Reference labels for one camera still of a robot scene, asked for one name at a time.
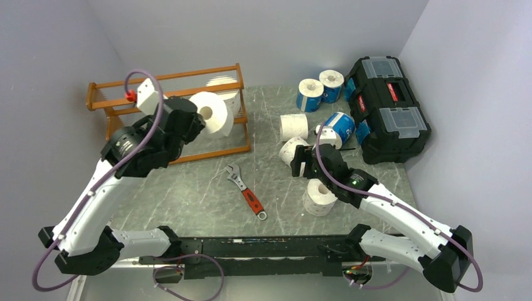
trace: adjustable wrench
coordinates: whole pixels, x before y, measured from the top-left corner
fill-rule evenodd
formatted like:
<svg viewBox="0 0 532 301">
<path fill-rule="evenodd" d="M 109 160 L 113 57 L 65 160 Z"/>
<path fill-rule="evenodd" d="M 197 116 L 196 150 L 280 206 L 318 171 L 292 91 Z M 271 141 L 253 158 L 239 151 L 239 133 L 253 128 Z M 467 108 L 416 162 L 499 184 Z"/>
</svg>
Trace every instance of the adjustable wrench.
<svg viewBox="0 0 532 301">
<path fill-rule="evenodd" d="M 227 177 L 228 180 L 233 181 L 238 188 L 240 188 L 242 194 L 244 195 L 244 198 L 248 202 L 248 205 L 250 205 L 251 209 L 257 215 L 257 217 L 263 221 L 268 217 L 266 215 L 266 211 L 264 211 L 264 208 L 260 204 L 260 201 L 258 201 L 257 197 L 254 195 L 254 193 L 246 187 L 246 184 L 242 181 L 242 178 L 240 178 L 240 168 L 236 164 L 229 164 L 225 167 L 225 170 L 229 172 L 229 176 Z"/>
</svg>

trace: wooden frame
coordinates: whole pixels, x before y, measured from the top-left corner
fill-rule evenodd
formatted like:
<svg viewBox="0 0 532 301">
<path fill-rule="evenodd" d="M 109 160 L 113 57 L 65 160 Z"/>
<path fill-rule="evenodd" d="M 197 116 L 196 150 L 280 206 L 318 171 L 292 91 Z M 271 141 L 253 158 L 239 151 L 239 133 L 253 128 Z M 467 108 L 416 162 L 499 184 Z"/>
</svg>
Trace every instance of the wooden frame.
<svg viewBox="0 0 532 301">
<path fill-rule="evenodd" d="M 193 77 L 196 75 L 205 75 L 205 74 L 228 72 L 228 71 L 235 71 L 237 73 L 238 78 L 237 78 L 236 83 L 226 83 L 222 85 L 190 88 L 190 89 L 177 90 L 177 91 L 168 91 L 168 92 L 165 91 L 164 94 L 168 97 L 170 96 L 184 97 L 184 96 L 194 95 L 202 91 L 223 92 L 223 91 L 229 91 L 229 90 L 238 90 L 240 92 L 241 109 L 240 109 L 240 113 L 237 116 L 235 116 L 234 123 L 243 125 L 244 134 L 246 136 L 246 145 L 240 146 L 240 147 L 234 147 L 231 149 L 223 149 L 223 150 L 216 150 L 213 152 L 206 152 L 203 154 L 182 156 L 178 160 L 170 162 L 170 164 L 184 163 L 184 162 L 197 161 L 197 160 L 203 160 L 203 159 L 211 159 L 215 157 L 221 157 L 221 156 L 227 156 L 227 155 L 239 154 L 242 152 L 251 151 L 251 142 L 250 142 L 250 137 L 249 137 L 248 128 L 247 128 L 248 117 L 247 117 L 246 106 L 244 104 L 244 97 L 242 93 L 243 92 L 242 90 L 244 89 L 244 81 L 242 78 L 242 72 L 240 70 L 240 64 L 237 63 L 236 65 L 233 65 L 233 66 L 211 68 L 211 69 L 198 70 L 198 71 L 189 71 L 189 72 L 182 72 L 182 73 L 174 73 L 174 74 L 167 74 L 167 75 L 159 75 L 156 78 L 159 81 L 164 81 L 164 80 L 170 80 L 170 79 L 175 79 L 175 78 Z M 129 83 L 130 84 L 142 83 L 145 79 L 146 78 L 135 78 L 135 79 L 131 79 Z M 110 88 L 110 87 L 119 87 L 122 85 L 124 85 L 123 81 L 122 82 L 89 83 L 88 84 L 87 99 L 86 99 L 87 108 L 91 111 L 98 110 L 98 109 L 104 110 L 105 116 L 107 117 L 107 130 L 105 132 L 105 138 L 108 141 L 111 135 L 116 130 L 124 126 L 119 116 L 140 112 L 138 108 L 123 108 L 123 109 L 116 110 L 115 107 L 131 104 L 125 98 L 118 98 L 118 99 L 113 99 L 113 100 L 105 99 L 102 93 L 102 89 Z"/>
</svg>

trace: wrench head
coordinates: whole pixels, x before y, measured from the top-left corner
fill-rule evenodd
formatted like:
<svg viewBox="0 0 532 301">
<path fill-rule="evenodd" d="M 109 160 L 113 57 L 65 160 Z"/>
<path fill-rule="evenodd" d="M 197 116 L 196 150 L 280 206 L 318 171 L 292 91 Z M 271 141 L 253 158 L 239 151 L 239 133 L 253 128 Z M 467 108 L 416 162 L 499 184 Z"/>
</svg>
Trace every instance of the wrench head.
<svg viewBox="0 0 532 301">
<path fill-rule="evenodd" d="M 234 179 L 236 177 L 240 177 L 240 168 L 238 165 L 236 164 L 228 164 L 226 167 L 225 167 L 225 170 L 227 172 L 229 172 L 229 176 L 227 177 L 228 179 Z"/>
</svg>

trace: table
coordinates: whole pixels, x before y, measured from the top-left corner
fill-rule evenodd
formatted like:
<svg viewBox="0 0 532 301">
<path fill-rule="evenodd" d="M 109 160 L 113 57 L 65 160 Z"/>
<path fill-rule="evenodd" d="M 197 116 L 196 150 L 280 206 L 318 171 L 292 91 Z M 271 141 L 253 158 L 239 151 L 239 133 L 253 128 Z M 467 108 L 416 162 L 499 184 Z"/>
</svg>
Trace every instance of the table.
<svg viewBox="0 0 532 301">
<path fill-rule="evenodd" d="M 170 226 L 178 236 L 278 236 L 347 234 L 358 223 L 385 233 L 395 230 L 379 218 L 351 205 L 336 202 L 329 214 L 316 217 L 302 205 L 308 179 L 292 177 L 290 168 L 279 158 L 283 143 L 279 139 L 279 116 L 296 114 L 297 87 L 247 87 L 244 99 L 248 111 L 248 129 L 253 150 L 216 159 L 189 162 L 152 171 L 120 205 L 110 222 L 120 230 L 146 230 Z M 313 128 L 334 112 L 348 114 L 349 106 L 341 95 L 336 103 L 322 103 L 317 112 L 306 113 L 314 143 Z M 219 149 L 243 144 L 242 128 L 220 140 L 197 140 L 185 146 L 184 154 L 200 149 Z M 352 137 L 342 151 L 349 167 L 366 170 L 390 191 L 415 207 L 403 164 L 367 165 L 357 141 Z M 225 166 L 240 166 L 242 179 L 252 189 L 268 214 L 260 221 L 248 207 L 238 187 L 227 180 Z"/>
</svg>

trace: toolbox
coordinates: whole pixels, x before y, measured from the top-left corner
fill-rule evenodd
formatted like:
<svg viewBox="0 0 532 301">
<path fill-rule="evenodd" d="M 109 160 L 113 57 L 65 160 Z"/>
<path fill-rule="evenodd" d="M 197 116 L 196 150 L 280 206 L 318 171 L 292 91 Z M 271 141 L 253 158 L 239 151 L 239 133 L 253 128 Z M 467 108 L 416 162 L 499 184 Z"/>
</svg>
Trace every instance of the toolbox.
<svg viewBox="0 0 532 301">
<path fill-rule="evenodd" d="M 344 95 L 365 163 L 405 162 L 423 151 L 431 129 L 397 58 L 359 59 Z"/>
</svg>

